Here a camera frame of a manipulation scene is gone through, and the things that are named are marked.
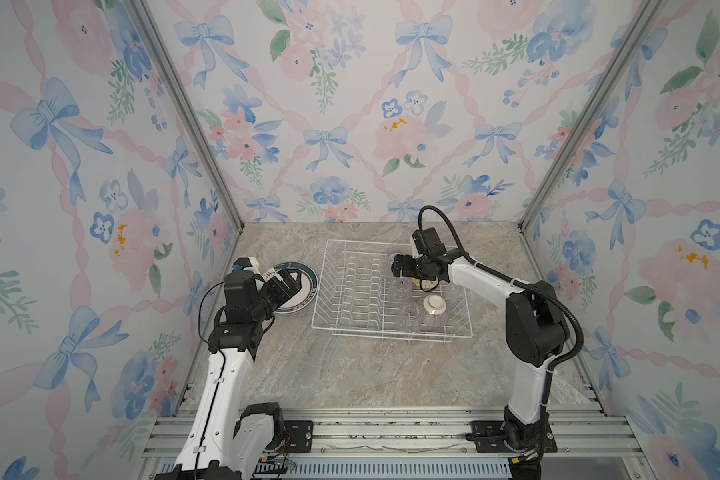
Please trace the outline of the aluminium corner post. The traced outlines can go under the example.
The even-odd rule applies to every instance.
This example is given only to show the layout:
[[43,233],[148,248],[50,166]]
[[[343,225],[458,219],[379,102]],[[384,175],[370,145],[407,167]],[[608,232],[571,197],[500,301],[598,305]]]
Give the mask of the aluminium corner post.
[[584,104],[580,116],[572,128],[569,139],[563,143],[560,153],[552,162],[550,169],[540,183],[539,189],[533,195],[528,209],[519,221],[518,228],[522,234],[531,230],[536,219],[541,216],[544,203],[552,193],[564,170],[567,169],[567,165],[583,142],[584,137],[590,131],[591,125],[605,108],[615,85],[628,70],[636,51],[640,49],[653,25],[657,22],[656,17],[661,12],[664,4],[664,1],[659,0],[641,1],[638,4],[633,20],[628,24],[628,28],[622,37],[621,45],[615,49],[606,64],[606,68],[602,72],[602,79],[591,91],[590,97]]
[[199,155],[200,162],[209,175],[210,183],[219,196],[224,212],[231,219],[235,232],[241,234],[244,229],[244,222],[233,203],[222,170],[216,163],[209,143],[201,131],[199,120],[181,83],[179,73],[166,48],[148,3],[142,0],[125,0],[124,5],[132,16],[135,27],[141,35],[148,53],[155,62],[155,68],[162,77],[168,96],[178,113],[179,120],[186,128],[192,145]]

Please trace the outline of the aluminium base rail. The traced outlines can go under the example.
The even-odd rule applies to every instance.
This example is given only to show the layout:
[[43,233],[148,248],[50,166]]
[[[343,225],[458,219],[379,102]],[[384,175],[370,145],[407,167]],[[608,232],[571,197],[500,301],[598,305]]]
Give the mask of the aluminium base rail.
[[[555,451],[543,457],[545,479],[653,479],[655,473],[624,417],[593,402],[549,409]],[[307,452],[289,455],[289,479],[502,479],[505,452],[481,453],[466,436],[477,421],[499,421],[498,408],[401,407],[290,409],[308,421]]]

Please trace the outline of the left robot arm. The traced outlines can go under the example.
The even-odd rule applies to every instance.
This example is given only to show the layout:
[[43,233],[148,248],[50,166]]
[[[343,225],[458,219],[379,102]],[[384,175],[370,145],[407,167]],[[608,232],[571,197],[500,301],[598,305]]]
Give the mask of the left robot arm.
[[241,399],[276,310],[302,289],[292,268],[264,277],[245,258],[222,282],[225,305],[207,339],[208,374],[192,428],[173,468],[157,479],[252,479],[260,459],[284,441],[277,402],[241,409]]

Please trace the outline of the yellow patterned ceramic bowl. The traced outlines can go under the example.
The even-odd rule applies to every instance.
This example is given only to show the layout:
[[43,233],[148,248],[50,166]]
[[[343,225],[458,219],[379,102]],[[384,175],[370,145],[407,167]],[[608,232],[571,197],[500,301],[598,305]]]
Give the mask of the yellow patterned ceramic bowl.
[[440,281],[414,279],[413,283],[423,292],[432,292],[438,288]]

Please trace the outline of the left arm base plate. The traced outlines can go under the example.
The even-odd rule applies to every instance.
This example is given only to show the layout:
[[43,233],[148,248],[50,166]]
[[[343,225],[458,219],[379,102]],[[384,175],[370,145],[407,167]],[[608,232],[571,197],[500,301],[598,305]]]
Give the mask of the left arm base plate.
[[230,443],[230,456],[275,453],[310,453],[314,422],[309,420],[276,421],[272,416],[254,415],[244,418]]

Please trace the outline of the left aluminium corner post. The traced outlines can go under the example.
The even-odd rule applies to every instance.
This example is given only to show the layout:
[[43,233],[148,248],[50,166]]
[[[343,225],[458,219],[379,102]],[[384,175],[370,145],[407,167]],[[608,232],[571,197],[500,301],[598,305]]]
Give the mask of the left aluminium corner post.
[[201,131],[199,120],[181,83],[179,73],[166,48],[148,3],[142,0],[125,0],[124,5],[132,16],[135,27],[141,35],[148,53],[155,62],[155,68],[162,77],[168,96],[178,113],[179,120],[186,128],[192,145],[199,155],[200,162],[209,175],[210,183],[219,196],[224,212],[231,219],[235,232],[241,234],[244,229],[244,222],[233,203],[222,170],[216,163],[209,143]]

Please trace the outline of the right aluminium corner post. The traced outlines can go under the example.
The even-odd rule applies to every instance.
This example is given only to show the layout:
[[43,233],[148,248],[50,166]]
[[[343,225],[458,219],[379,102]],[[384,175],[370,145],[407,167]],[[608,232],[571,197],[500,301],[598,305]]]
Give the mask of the right aluminium corner post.
[[664,1],[659,0],[641,1],[638,4],[633,20],[628,24],[628,28],[622,37],[621,45],[615,49],[606,64],[606,68],[602,72],[602,79],[591,91],[590,97],[584,104],[580,116],[572,128],[569,139],[563,143],[560,153],[552,162],[550,169],[540,183],[539,189],[533,195],[528,209],[519,221],[518,228],[522,234],[531,230],[536,219],[541,216],[544,203],[552,193],[564,170],[567,169],[567,165],[583,142],[584,137],[590,131],[591,125],[605,108],[615,85],[628,70],[636,51],[640,49],[653,25],[657,22],[656,17],[661,12],[664,4]]

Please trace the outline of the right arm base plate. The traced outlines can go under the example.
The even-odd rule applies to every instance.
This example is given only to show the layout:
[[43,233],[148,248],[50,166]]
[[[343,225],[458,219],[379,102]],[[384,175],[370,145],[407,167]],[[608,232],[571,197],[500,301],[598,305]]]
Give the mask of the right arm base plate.
[[530,454],[541,443],[544,453],[558,451],[550,425],[546,424],[542,430],[539,422],[523,425],[498,420],[472,421],[464,438],[475,445],[478,453]]

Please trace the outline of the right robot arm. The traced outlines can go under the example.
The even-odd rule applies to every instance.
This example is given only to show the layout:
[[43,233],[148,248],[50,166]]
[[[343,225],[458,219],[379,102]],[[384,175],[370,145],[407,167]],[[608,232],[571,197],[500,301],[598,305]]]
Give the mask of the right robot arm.
[[462,244],[448,249],[433,228],[412,235],[414,253],[397,254],[395,277],[450,283],[470,290],[505,315],[505,341],[514,355],[513,392],[502,437],[524,457],[542,455],[549,439],[548,401],[554,372],[582,349],[582,331],[547,282],[527,283],[472,258]]

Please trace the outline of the white plate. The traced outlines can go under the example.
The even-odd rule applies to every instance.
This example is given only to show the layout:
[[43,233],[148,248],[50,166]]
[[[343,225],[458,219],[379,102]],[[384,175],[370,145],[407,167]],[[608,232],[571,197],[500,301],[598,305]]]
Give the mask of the white plate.
[[275,271],[282,269],[295,270],[298,274],[292,274],[292,277],[300,281],[299,292],[281,305],[276,310],[277,314],[295,314],[307,308],[315,300],[319,280],[311,267],[300,262],[282,262],[276,264],[273,269]]

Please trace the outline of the grey striped ceramic bowl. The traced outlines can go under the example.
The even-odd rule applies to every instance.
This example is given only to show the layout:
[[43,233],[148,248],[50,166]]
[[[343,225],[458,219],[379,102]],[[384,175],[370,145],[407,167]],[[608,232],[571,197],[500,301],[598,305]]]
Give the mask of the grey striped ceramic bowl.
[[437,294],[427,295],[422,302],[421,324],[427,328],[444,327],[449,319],[446,300]]

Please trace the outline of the clear glass tumbler back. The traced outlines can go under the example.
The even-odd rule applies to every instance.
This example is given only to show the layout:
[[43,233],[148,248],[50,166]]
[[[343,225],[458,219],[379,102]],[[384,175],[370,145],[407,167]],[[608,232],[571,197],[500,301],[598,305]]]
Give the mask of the clear glass tumbler back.
[[400,252],[392,252],[387,255],[389,268],[393,277],[401,277],[406,255]]

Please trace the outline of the clear glass tumbler front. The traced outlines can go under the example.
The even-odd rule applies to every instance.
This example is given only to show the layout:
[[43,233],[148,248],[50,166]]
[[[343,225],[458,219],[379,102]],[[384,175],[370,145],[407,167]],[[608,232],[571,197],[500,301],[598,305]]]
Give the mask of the clear glass tumbler front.
[[396,322],[403,325],[413,325],[418,322],[421,315],[421,308],[416,302],[406,302],[396,314]]

